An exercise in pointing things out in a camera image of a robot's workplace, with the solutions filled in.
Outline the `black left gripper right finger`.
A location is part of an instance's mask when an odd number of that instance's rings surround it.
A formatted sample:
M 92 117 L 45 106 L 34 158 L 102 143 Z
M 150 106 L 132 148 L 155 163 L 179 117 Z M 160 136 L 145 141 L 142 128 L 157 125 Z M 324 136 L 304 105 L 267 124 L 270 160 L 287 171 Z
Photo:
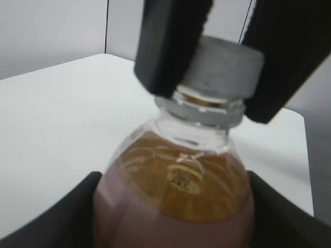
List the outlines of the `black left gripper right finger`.
M 330 247 L 330 227 L 312 217 L 253 171 L 248 171 L 255 207 L 250 247 Z

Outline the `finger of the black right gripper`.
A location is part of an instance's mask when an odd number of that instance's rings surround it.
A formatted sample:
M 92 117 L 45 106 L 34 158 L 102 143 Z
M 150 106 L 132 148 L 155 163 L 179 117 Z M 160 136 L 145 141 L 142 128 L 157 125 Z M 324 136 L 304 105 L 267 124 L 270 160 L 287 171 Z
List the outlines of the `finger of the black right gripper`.
M 148 0 L 134 72 L 154 96 L 170 98 L 198 47 L 213 1 Z
M 330 1 L 257 1 L 242 44 L 264 54 L 245 114 L 266 124 L 330 55 Z

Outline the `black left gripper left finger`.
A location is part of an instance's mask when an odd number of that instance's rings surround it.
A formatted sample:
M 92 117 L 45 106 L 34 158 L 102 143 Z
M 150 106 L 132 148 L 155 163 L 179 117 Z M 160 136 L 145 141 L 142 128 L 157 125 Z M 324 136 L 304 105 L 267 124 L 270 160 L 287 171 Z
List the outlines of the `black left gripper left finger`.
M 1 239 L 1 247 L 93 247 L 93 195 L 101 178 L 91 172 L 46 212 Z

